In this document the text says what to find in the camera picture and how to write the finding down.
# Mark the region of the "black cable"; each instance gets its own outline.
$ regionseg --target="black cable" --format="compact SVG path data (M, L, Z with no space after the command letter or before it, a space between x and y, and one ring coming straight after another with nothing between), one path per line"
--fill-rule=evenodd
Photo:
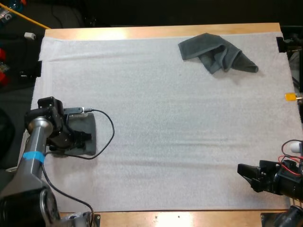
M93 157L82 157L82 156L78 156L78 155L66 155L66 154L64 154L63 156L78 157L78 158L82 158L82 159L86 159L86 160L92 160L92 159L98 157L98 156L99 156L99 155L108 147L108 145L110 144L110 142L113 140L113 137L114 137L114 135L115 135L115 128L114 128L114 123L113 123L112 119L108 116L107 113L105 113L105 112L103 112L103 111L101 111L101 110L91 109L91 110L85 111L85 112L87 113L87 112L93 112L93 111L100 112L100 113L104 114L104 115L109 119L109 121L110 121L110 123L111 123L111 125L112 125L112 129L113 129L113 133L112 133L111 138L109 139L109 141L107 142L107 144L106 144L106 145L105 145L105 146L104 146L96 155L94 155ZM46 152L45 156L47 156L47 155L49 155L49 154L60 155L60 154L58 154L57 152L49 151L49 152ZM66 197L68 197L68 198L70 198L70 199L72 199L72 200L75 200L75 201L77 201L77 202L80 202L80 203L82 203L82 204L84 204L84 205L86 205L87 207L90 208L91 213L92 213L92 218L91 218L91 220L90 220L90 227L92 227L92 225L93 225L93 218L94 218L94 210L93 210L93 208L92 208L88 203L86 203L86 202L84 202L84 201L82 201L82 200L79 200L79 199L77 199L77 198L75 198L75 197L72 197L72 196L70 196L70 195L68 195L68 194L66 194L66 193L64 193L64 192L62 192L61 190L57 189L57 188L51 183L51 181L49 180L49 178L48 178L48 176L47 176L47 174L46 174L44 165L42 165L42 171L43 171L43 174L44 174L44 176L45 176L45 179L46 179L47 183L48 183L55 191L57 191L58 193L60 193L60 194L62 194L62 195L64 195L64 196L66 196Z
M287 143L292 142L292 141L297 141L297 142L303 143L303 140L295 140L295 139L294 139L294 140L288 140L288 141L286 141L284 144L282 144L282 146L281 146L281 151L282 151L282 153L283 153L286 157L298 157L298 156L289 155L289 154L287 154L287 153L284 152L284 146L285 146Z
M74 14L74 16L76 17L76 19L77 19L77 21L78 21L79 27L82 27L82 23L80 22L80 19L78 18L76 12L74 11L74 8L72 8L72 7L70 6L70 9L71 9L72 13Z
M53 16L54 18L56 18L56 20L59 22L61 28L63 28L62 21L53 13L53 4L52 4L52 6L51 6L51 13L52 13L52 16Z
M104 114L109 119L109 121L110 121L110 123L112 125L112 129L113 129L113 133L112 133L111 138L109 139L109 141L107 142L107 144L96 155L94 155L93 157L83 157L83 156L68 155L68 154L63 154L62 155L62 154L60 154L58 152L55 152L55 151L49 151L46 154L56 154L56 155L62 155L62 156L68 156L68 157L78 157L78 158L82 158L82 159L85 159L85 160L92 160L92 159L98 157L108 147L108 145L110 144L110 142L113 140L113 137L115 135L115 128L114 128L114 123L113 123L112 119L110 119L110 117L108 116L107 113L105 113L105 112L103 112L101 110L95 110L95 109L91 109L89 112L93 112L93 111L100 112L100 113Z
M84 204L85 206L89 207L89 209L91 210L91 219L90 219L90 222L89 222L89 226L90 226L90 227L93 227L93 221L94 221L94 215L95 215L95 212L94 212L93 208L92 208L87 202L84 202L84 201L82 201L82 200L79 200L79 199L77 199L77 198L75 198L75 197L73 197L73 196L71 196L71 195L68 195L68 194L62 192L62 191L59 190L58 188L56 188L56 187L52 184L52 182L50 181L50 179L48 178L48 176L47 176L47 174L46 174L46 171L45 171L45 168L44 168L44 165L43 165L43 164L42 164L42 172L43 172L43 174L44 174L44 176L45 176L45 179L46 179L47 183L48 183L55 191L57 191L57 192L60 193L61 195L66 196L67 198L70 198L70 199L72 199L72 200L75 200L75 201L77 201L77 202L79 202L79 203L82 203L82 204Z

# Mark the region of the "red wire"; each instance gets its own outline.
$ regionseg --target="red wire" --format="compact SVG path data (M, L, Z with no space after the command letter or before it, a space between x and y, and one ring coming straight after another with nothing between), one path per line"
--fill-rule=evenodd
M290 172L290 173L292 173L292 174L294 174L294 175L296 175L296 176L301 176L301 174L297 174L297 173L295 173L295 172L293 172L293 171L291 171L289 168L287 168L285 165L281 165L284 169L286 169L288 172Z
M296 161L297 163L300 163L300 162L299 162L298 160L296 160L296 158L302 160L303 157L287 157L287 156L285 156L285 155L281 155L281 156L278 157L278 162L281 164L281 166L282 166L284 169L286 169L288 172L294 174L295 176L301 176L301 174L298 174L298 173L295 173L294 171L291 171L291 170L290 170L289 168L287 168L284 164L282 164L281 161L280 161L280 158L281 158L281 157L289 158L289 159L291 159L291 160L293 160L293 161Z
M281 158L281 157L286 157L286 158L289 158L289 159L291 159L291 160L293 160L293 161L295 161L295 162L297 162L297 163L300 163L298 160L296 160L296 158L297 158L297 159L300 159L299 157L287 157L287 156L285 156L285 155L281 155L281 156L278 157L279 163L281 163L281 161L280 161L280 158Z

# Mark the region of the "white connector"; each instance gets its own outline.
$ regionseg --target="white connector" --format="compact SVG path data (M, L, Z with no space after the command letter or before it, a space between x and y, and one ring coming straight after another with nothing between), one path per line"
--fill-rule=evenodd
M29 39L29 40L35 40L36 39L36 35L34 33L30 33L30 32L25 32L24 37L26 39Z

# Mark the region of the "white plastic part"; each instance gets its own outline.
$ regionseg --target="white plastic part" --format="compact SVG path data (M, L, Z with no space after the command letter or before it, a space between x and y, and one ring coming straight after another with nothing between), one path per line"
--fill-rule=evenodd
M24 37L26 39L29 39L29 40L35 40L36 39L36 35L34 33L30 33L30 32L25 32Z
M300 152L301 152L301 147L302 147L302 146L300 146L300 144L301 144L301 142L298 142L298 141L292 143L292 144L290 145L291 151L292 151L293 153L300 153Z

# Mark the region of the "gray pad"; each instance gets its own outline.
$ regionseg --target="gray pad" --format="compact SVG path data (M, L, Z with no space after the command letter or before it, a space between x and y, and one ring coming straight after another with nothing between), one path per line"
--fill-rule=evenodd
M73 148L65 152L68 155L95 155L96 154L96 123L93 113L73 114L69 116L69 127L76 131L91 133L91 140L85 141L85 147Z
M214 73L222 68L257 72L258 67L240 49L218 35L204 33L179 43L182 59L199 57L205 68Z

